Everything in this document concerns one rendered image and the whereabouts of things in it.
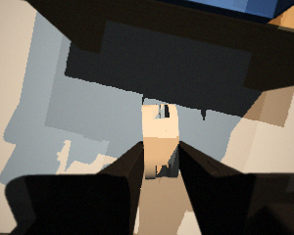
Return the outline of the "beige plate with two round holes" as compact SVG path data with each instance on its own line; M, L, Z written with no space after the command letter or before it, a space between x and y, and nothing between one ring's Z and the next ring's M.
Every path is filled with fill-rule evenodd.
M168 106L170 105L170 106ZM178 118L175 105L160 104L160 118L165 119L168 164L162 165L163 177L178 178L179 155L178 155Z

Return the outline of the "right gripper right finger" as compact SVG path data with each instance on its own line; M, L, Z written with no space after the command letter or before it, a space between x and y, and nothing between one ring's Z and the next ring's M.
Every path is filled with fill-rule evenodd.
M264 205L294 204L294 172L243 173L183 141L178 155L201 235L255 235Z

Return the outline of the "dark blue open tray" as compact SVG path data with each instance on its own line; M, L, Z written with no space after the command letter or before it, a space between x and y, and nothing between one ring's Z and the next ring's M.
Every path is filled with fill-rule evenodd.
M294 0L156 0L249 22L267 24L294 6Z

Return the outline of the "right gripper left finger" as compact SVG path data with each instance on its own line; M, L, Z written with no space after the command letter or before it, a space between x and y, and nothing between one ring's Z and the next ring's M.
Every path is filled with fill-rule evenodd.
M139 141L97 173L23 175L9 181L4 194L17 225L23 219L93 218L100 235L133 235L143 173Z

